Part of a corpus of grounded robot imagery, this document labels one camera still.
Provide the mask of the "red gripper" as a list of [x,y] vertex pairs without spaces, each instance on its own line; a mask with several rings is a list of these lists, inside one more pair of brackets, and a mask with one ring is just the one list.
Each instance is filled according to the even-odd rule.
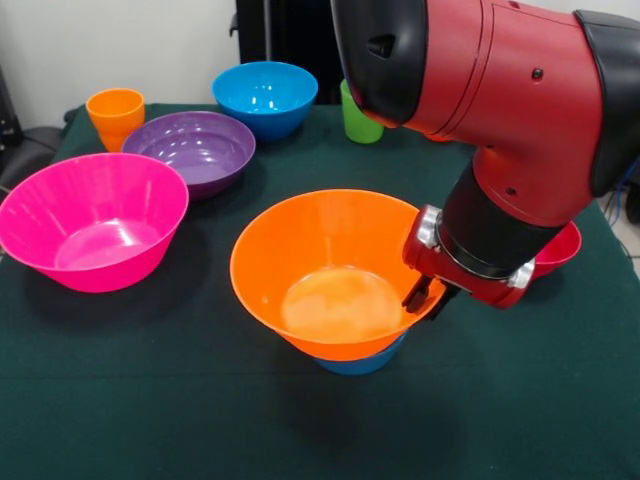
[[446,252],[428,248],[417,238],[405,242],[403,260],[422,275],[402,301],[402,307],[408,314],[425,314],[430,308],[434,279],[446,286],[442,297],[429,312],[430,320],[435,320],[461,290],[487,305],[509,308],[521,299],[528,288],[527,263],[506,279],[486,279],[470,273]]

